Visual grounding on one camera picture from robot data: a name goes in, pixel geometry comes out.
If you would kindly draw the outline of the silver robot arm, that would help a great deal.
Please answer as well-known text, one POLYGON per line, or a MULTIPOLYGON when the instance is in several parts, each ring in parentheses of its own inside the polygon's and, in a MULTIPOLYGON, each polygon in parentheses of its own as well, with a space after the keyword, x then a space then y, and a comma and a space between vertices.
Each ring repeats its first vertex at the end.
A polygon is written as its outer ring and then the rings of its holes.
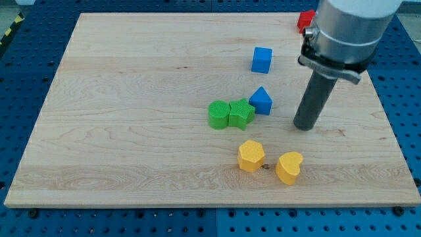
POLYGON ((358 84, 376 54, 401 0, 321 0, 304 42, 298 63, 330 80, 358 84))

